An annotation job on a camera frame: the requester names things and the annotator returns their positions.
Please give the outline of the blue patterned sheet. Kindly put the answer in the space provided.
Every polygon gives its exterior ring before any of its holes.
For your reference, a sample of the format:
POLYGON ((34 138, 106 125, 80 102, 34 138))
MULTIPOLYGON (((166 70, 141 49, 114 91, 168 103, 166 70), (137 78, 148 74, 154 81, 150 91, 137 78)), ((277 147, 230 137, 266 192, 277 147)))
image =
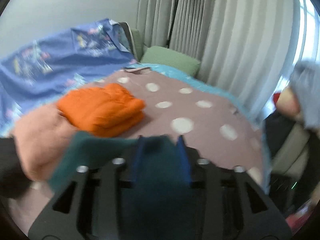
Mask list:
POLYGON ((135 62, 123 28, 108 18, 30 42, 1 59, 1 136, 32 109, 135 62))

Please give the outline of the orange puffer jacket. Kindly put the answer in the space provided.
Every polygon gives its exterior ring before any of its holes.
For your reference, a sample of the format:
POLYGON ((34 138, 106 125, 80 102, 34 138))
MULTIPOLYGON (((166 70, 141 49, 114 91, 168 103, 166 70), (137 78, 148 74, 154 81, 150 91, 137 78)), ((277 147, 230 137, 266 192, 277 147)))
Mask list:
POLYGON ((98 137, 116 137, 144 118, 145 102, 126 88, 109 83, 68 92, 56 102, 63 116, 76 128, 98 137))

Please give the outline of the dark green knit sweater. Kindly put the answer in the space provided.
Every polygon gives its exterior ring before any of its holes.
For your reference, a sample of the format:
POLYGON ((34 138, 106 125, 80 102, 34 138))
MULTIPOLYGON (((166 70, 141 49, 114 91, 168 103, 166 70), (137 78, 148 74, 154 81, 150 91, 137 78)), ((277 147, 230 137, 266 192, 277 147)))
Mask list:
MULTIPOLYGON (((195 199, 181 167, 178 147, 166 135, 144 137, 132 189, 122 189, 122 239, 194 239, 195 199)), ((100 138, 77 132, 48 179, 53 191, 78 166, 100 168, 119 158, 136 139, 100 138)))

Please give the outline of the green bed frame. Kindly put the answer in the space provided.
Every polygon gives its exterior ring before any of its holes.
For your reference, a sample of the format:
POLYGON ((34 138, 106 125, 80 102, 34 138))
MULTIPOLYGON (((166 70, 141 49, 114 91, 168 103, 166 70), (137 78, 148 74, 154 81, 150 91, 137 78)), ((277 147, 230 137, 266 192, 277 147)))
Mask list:
POLYGON ((120 22, 120 43, 135 57, 139 62, 144 55, 144 43, 140 32, 130 28, 126 22, 120 22))

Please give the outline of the light blue garment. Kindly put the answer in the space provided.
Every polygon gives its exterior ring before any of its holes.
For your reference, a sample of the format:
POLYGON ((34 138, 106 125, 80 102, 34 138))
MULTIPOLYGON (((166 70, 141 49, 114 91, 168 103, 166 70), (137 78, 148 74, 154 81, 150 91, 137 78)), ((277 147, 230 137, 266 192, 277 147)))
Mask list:
POLYGON ((290 87, 295 93, 304 126, 319 128, 319 64, 313 61, 298 61, 290 76, 290 87))

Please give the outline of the grey curtain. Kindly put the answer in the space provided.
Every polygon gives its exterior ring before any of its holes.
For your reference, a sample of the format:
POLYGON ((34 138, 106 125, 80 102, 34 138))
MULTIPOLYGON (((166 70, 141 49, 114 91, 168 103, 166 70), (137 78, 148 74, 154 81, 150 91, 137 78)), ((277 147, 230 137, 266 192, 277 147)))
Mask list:
MULTIPOLYGON (((138 0, 146 46, 166 46, 174 0, 138 0)), ((299 0, 179 0, 170 48, 200 61, 197 78, 257 118, 293 68, 299 0)))

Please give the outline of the green pillow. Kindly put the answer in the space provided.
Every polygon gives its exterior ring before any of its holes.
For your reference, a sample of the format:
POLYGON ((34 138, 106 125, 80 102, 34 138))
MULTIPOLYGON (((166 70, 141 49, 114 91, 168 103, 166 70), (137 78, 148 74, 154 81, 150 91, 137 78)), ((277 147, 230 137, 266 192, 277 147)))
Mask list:
POLYGON ((146 50, 140 63, 161 64, 176 68, 195 77, 200 68, 200 61, 177 51, 152 46, 146 50))

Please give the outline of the mauve polka dot blanket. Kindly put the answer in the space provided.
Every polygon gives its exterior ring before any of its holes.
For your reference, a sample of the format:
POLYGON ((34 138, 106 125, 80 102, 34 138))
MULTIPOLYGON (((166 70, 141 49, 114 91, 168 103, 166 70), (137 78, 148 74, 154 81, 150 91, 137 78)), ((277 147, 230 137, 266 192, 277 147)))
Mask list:
MULTIPOLYGON (((182 135, 203 157, 225 168, 244 165, 260 186, 267 185, 268 158, 261 147, 261 130, 224 91, 164 66, 122 69, 73 90, 109 83, 123 86, 145 102, 143 120, 121 137, 182 135)), ((24 233, 52 196, 47 180, 32 180, 24 194, 9 199, 9 213, 24 233)))

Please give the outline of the black garment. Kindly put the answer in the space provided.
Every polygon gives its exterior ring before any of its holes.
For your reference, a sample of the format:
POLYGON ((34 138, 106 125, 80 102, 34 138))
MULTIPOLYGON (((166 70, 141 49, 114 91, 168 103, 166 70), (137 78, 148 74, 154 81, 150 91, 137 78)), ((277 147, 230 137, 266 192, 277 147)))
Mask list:
POLYGON ((1 138, 1 197, 18 198, 27 191, 31 180, 24 174, 14 138, 1 138))

